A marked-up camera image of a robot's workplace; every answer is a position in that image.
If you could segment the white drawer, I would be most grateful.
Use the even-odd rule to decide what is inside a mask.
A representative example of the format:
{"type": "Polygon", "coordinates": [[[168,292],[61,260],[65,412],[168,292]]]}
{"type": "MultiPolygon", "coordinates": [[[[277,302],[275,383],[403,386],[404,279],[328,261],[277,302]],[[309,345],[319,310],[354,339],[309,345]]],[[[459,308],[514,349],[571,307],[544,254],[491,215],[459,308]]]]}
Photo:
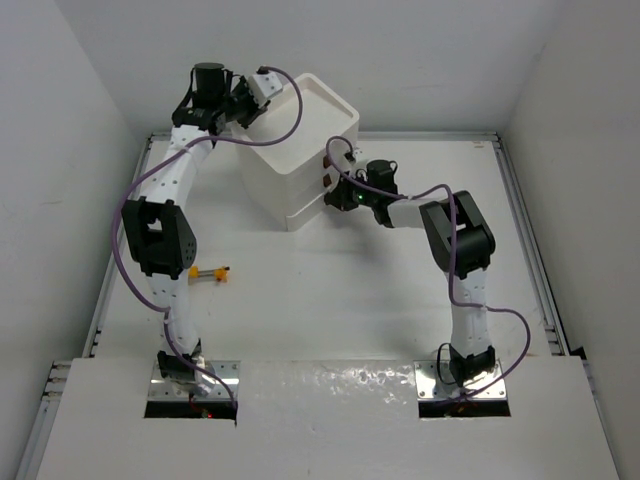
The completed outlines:
{"type": "Polygon", "coordinates": [[[287,185],[285,214],[297,214],[317,198],[321,198],[334,183],[334,176],[326,172],[297,177],[287,185]]]}
{"type": "Polygon", "coordinates": [[[293,215],[285,217],[285,228],[289,232],[297,231],[311,220],[316,218],[325,209],[325,202],[322,196],[315,198],[309,204],[293,215]]]}

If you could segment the white bottom drawer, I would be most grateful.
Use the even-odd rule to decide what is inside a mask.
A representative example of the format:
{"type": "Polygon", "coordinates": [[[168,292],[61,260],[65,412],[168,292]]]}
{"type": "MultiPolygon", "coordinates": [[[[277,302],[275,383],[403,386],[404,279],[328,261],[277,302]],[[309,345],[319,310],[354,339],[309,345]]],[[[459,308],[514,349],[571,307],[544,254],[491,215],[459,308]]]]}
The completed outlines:
{"type": "Polygon", "coordinates": [[[316,218],[325,209],[325,202],[322,196],[315,198],[309,204],[293,215],[285,217],[285,228],[289,232],[297,231],[311,220],[316,218]]]}

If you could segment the white drawer cabinet box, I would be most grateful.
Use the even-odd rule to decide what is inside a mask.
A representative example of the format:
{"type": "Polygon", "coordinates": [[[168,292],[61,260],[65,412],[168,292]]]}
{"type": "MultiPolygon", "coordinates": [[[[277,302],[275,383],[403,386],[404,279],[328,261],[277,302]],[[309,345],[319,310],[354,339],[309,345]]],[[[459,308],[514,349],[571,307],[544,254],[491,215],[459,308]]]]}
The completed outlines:
{"type": "Polygon", "coordinates": [[[295,81],[303,99],[296,132],[277,145],[236,147],[249,197],[285,230],[287,185],[297,177],[321,172],[332,174],[336,183],[338,173],[323,163],[326,142],[332,136],[342,136],[355,145],[360,120],[359,112],[315,75],[304,73],[295,81]]]}

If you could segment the yellow clamp tool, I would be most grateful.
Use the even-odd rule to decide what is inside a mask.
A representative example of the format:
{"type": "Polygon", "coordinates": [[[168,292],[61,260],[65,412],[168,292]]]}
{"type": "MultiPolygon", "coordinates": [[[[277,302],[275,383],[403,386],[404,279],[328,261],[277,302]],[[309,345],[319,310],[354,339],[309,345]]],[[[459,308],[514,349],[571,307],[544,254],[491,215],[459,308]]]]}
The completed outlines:
{"type": "Polygon", "coordinates": [[[215,283],[227,283],[230,272],[229,266],[221,266],[215,269],[200,269],[192,266],[188,272],[188,282],[194,284],[203,281],[213,281],[215,283]]]}

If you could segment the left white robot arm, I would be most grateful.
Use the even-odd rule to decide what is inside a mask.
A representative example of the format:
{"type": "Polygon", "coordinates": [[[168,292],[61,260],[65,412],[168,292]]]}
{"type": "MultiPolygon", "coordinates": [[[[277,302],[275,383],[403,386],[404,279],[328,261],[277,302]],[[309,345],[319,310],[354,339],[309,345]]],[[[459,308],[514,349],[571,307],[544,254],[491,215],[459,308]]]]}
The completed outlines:
{"type": "Polygon", "coordinates": [[[171,115],[170,145],[148,172],[137,198],[121,203],[131,258],[144,274],[148,308],[161,314],[157,362],[163,378],[207,391],[217,382],[205,368],[201,339],[190,317],[189,271],[197,240],[184,207],[204,160],[230,123],[248,128],[282,90],[277,74],[259,68],[245,77],[219,63],[198,63],[171,115]]]}

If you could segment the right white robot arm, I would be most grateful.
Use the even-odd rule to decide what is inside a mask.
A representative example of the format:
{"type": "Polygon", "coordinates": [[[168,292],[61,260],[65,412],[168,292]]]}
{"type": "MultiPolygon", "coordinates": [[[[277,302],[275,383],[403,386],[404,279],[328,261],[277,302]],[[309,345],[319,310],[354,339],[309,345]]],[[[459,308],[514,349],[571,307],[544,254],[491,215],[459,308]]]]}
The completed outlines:
{"type": "Polygon", "coordinates": [[[386,228],[420,229],[446,275],[451,303],[449,385],[459,388],[493,369],[496,354],[488,333],[485,283],[496,242],[467,191],[442,200],[410,200],[399,194],[397,163],[376,159],[349,170],[328,188],[324,203],[342,212],[369,208],[386,228]]]}

